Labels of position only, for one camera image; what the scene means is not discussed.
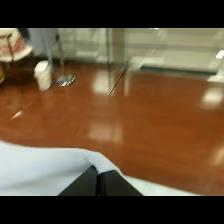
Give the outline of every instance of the white trash can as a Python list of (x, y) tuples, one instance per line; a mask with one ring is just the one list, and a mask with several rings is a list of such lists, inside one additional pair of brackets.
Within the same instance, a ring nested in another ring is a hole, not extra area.
[(48, 61), (39, 62), (34, 69), (40, 91), (48, 90), (52, 83), (52, 66)]

